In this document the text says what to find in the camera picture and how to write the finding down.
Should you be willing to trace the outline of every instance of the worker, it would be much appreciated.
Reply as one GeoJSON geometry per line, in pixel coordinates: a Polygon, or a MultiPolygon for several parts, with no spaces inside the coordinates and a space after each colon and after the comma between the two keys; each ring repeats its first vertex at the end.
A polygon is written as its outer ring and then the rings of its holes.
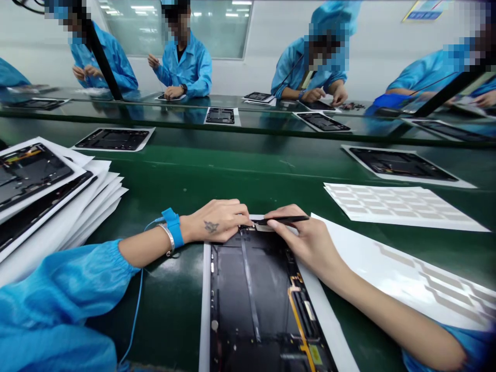
{"type": "Polygon", "coordinates": [[[31,85],[31,83],[14,66],[0,58],[0,88],[20,85],[31,85]]]}
{"type": "Polygon", "coordinates": [[[207,96],[212,87],[212,58],[190,30],[190,0],[162,0],[162,13],[174,39],[165,46],[162,65],[152,54],[148,64],[167,87],[164,97],[207,96]]]}
{"type": "Polygon", "coordinates": [[[310,34],[294,41],[277,63],[271,94],[312,103],[331,94],[348,98],[345,82],[349,38],[356,32],[361,1],[327,1],[312,14],[310,34]]]}
{"type": "MultiPolygon", "coordinates": [[[[91,21],[79,18],[78,14],[84,14],[86,10],[81,5],[74,5],[76,3],[74,0],[51,0],[47,5],[48,15],[62,20],[67,30],[72,32],[71,52],[75,62],[72,72],[81,86],[108,88],[109,85],[95,58],[94,46],[91,45],[85,30],[85,25],[91,21]]],[[[102,31],[95,22],[93,26],[119,88],[123,91],[137,90],[138,80],[117,39],[102,31]]]]}
{"type": "MultiPolygon", "coordinates": [[[[465,53],[455,53],[453,48],[446,48],[431,53],[406,67],[398,78],[386,90],[386,94],[404,96],[419,95],[425,99],[435,96],[463,71],[465,53]]],[[[471,94],[473,103],[481,108],[496,104],[496,79],[493,77],[474,90],[471,94]]]]}
{"type": "MultiPolygon", "coordinates": [[[[265,218],[297,215],[305,213],[291,205],[265,218]]],[[[157,226],[124,240],[54,253],[25,280],[0,288],[0,355],[8,355],[2,370],[115,371],[112,340],[84,327],[86,318],[113,309],[131,277],[167,255],[173,244],[179,249],[194,241],[226,242],[238,225],[253,225],[237,199],[212,200],[191,215],[169,216],[170,230],[157,226]]],[[[402,347],[409,371],[478,370],[487,333],[436,323],[361,279],[340,257],[320,220],[294,223],[298,236],[275,220],[268,225],[324,284],[402,347]]]]}

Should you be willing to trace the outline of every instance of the blue anti-static wrist strap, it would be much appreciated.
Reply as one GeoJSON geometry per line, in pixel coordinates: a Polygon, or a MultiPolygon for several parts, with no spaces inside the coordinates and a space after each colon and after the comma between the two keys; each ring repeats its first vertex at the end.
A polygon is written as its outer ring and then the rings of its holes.
{"type": "Polygon", "coordinates": [[[163,211],[162,215],[164,217],[164,220],[167,222],[167,228],[174,238],[175,248],[182,247],[184,245],[184,240],[182,239],[180,228],[181,222],[179,221],[179,215],[174,213],[172,208],[163,211]]]}

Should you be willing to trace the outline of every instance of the stack of tablet housings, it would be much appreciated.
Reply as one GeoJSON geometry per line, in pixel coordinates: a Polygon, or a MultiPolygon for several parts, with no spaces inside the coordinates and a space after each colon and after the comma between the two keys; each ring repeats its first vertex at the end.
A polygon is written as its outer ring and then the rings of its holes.
{"type": "Polygon", "coordinates": [[[0,287],[27,277],[48,255],[83,245],[115,211],[127,189],[110,164],[40,137],[0,151],[0,287]],[[42,153],[52,160],[35,162],[42,153]],[[57,171],[47,170],[54,163],[57,171]],[[12,198],[19,188],[24,194],[12,198]]]}

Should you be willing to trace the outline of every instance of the ceiling light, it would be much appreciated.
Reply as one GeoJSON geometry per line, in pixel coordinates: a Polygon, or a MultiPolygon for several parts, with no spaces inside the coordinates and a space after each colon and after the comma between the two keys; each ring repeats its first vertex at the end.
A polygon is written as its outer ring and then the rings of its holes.
{"type": "Polygon", "coordinates": [[[146,9],[156,10],[154,6],[138,6],[138,5],[133,5],[133,6],[131,6],[131,8],[133,8],[133,9],[139,9],[139,10],[146,10],[146,9]]]}

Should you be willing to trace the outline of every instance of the window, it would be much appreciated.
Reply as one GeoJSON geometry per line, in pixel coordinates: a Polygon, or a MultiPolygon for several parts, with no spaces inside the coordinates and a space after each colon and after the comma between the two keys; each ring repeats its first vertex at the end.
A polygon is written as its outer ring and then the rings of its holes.
{"type": "MultiPolygon", "coordinates": [[[[160,0],[98,0],[110,32],[126,54],[162,56],[172,36],[160,0]]],[[[243,59],[252,1],[191,0],[191,31],[212,58],[243,59]]]]}

